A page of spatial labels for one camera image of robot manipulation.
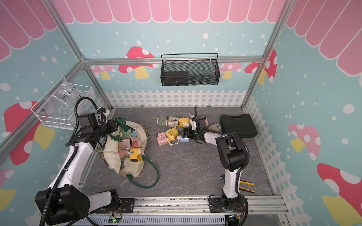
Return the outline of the green pencil sharpener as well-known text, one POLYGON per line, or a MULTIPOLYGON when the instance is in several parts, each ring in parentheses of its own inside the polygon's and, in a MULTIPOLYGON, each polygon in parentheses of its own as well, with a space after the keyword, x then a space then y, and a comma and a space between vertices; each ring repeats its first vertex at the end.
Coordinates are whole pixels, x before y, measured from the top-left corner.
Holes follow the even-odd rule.
POLYGON ((168 118, 166 115, 160 115, 157 118, 157 124, 160 127, 167 127, 168 126, 168 118))

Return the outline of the pink boxy pencil sharpener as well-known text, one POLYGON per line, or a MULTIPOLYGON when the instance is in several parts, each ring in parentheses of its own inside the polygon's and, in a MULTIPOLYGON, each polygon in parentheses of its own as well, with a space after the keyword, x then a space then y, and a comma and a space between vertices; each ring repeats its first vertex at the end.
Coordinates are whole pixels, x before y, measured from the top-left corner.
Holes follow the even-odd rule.
POLYGON ((168 137, 166 136, 165 132, 161 132, 157 134, 157 142, 159 146, 168 145, 168 137))

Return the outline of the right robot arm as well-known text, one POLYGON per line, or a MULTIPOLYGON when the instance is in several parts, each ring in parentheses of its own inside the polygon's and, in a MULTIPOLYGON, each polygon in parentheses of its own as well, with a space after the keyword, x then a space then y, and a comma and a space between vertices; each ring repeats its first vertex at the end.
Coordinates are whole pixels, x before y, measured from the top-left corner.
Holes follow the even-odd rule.
POLYGON ((240 212, 246 215, 248 201, 240 193, 240 176, 250 161, 249 150, 245 142, 236 134, 209 131, 198 117, 197 107, 190 116, 194 124, 192 138, 199 144, 212 144, 217 147, 220 162, 225 169, 222 195, 208 197, 210 212, 240 212))

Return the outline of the cream crank pencil sharpener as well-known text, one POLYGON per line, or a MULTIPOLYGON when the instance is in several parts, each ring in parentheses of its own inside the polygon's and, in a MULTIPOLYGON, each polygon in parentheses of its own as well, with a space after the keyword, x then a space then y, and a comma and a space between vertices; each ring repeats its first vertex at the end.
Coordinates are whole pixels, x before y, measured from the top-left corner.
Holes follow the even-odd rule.
POLYGON ((214 123, 208 127, 209 131, 222 132, 222 127, 218 123, 214 123))

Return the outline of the cream canvas tote bag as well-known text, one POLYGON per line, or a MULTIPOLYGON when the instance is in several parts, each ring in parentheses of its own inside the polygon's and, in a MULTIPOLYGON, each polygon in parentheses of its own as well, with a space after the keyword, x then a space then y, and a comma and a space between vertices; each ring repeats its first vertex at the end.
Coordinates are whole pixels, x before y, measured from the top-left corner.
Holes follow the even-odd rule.
POLYGON ((160 173, 157 166, 145 156, 145 150, 149 139, 149 133, 143 124, 129 121, 125 118, 115 118, 118 124, 118 131, 106 136, 104 147, 96 149, 98 156, 104 164, 116 174, 127 178, 131 184, 142 188, 153 188, 160 179, 160 173), (132 162, 130 160, 131 150, 133 148, 141 148, 142 159, 140 162, 132 162), (120 159, 118 150, 124 149, 127 155, 120 159), (151 185, 142 185, 134 181, 138 177, 145 163, 149 163, 156 171, 156 181, 151 185))

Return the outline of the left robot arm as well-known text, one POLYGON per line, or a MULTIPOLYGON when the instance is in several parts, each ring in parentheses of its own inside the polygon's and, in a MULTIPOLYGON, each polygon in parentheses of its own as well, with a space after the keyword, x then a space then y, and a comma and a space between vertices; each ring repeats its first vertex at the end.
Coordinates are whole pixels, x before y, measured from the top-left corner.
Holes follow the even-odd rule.
POLYGON ((77 100, 74 107, 76 127, 66 144, 69 148, 67 158, 54 181, 35 197, 41 212, 41 226, 74 224, 98 210, 115 212, 121 208, 121 201, 115 190, 86 196, 79 189, 82 174, 96 146, 102 138, 118 129, 114 120, 107 119, 105 108, 97 110, 101 114, 101 120, 97 120, 94 113, 78 115, 78 106, 84 100, 95 103, 89 97, 77 100))

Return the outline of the yellow crank pencil sharpener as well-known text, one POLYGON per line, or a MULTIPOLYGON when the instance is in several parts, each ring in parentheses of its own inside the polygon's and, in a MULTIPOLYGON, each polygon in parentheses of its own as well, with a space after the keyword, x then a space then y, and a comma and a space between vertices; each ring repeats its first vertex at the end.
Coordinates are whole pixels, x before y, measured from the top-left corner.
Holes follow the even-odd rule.
POLYGON ((172 142, 177 139, 179 132, 175 127, 172 127, 171 129, 165 132, 165 135, 168 138, 168 144, 172 146, 173 145, 172 142))

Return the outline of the beige pencil sharpener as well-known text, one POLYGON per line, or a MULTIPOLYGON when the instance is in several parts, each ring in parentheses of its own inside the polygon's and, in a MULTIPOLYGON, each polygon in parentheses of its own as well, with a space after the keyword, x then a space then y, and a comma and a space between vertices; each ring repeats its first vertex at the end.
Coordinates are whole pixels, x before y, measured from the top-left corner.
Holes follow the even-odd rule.
POLYGON ((173 116, 170 116, 168 118, 168 122, 167 122, 167 125, 169 127, 178 127, 179 126, 179 119, 178 117, 173 117, 173 116))

